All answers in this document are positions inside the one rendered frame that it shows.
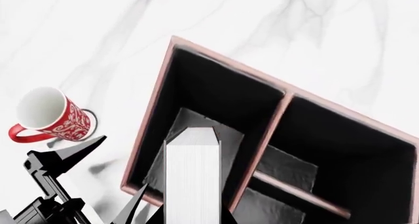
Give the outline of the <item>white-paged book with dark cover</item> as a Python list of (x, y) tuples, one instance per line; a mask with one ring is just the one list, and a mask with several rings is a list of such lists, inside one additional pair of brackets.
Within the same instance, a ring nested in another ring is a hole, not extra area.
[(188, 127), (164, 145), (165, 224), (221, 223), (221, 146), (212, 127)]

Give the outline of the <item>pink caddy with black compartments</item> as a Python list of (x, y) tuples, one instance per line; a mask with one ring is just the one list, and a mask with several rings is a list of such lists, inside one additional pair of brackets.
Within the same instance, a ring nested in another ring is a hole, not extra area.
[(163, 204), (163, 145), (221, 141), (237, 224), (419, 224), (419, 138), (172, 37), (121, 182)]

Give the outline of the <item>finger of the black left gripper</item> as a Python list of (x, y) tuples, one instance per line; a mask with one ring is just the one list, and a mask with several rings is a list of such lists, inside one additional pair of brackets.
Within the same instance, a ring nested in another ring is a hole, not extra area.
[(43, 170), (57, 178), (87, 157), (106, 139), (107, 136), (100, 136), (56, 151), (30, 151), (27, 153), (27, 171), (33, 173), (36, 170)]
[(125, 205), (121, 212), (114, 218), (110, 224), (131, 224), (134, 218), (134, 214), (139, 206), (139, 203), (145, 193), (148, 184), (145, 184)]

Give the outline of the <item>red patterned ceramic mug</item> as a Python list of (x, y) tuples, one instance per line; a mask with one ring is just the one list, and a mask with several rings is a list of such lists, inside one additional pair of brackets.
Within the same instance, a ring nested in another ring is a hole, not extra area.
[(16, 143), (35, 143), (52, 138), (67, 141), (88, 139), (98, 127), (89, 109), (73, 103), (61, 90), (44, 86), (25, 94), (16, 108), (18, 124), (9, 129)]

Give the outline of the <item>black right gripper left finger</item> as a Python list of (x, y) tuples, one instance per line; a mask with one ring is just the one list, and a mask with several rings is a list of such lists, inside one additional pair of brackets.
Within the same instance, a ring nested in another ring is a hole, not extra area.
[(164, 224), (164, 206), (158, 208), (158, 210), (148, 219), (147, 224)]

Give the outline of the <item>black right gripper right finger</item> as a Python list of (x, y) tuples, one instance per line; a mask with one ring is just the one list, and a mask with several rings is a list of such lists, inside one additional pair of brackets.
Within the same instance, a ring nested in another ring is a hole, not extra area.
[(221, 224), (238, 224), (224, 204), (221, 206)]

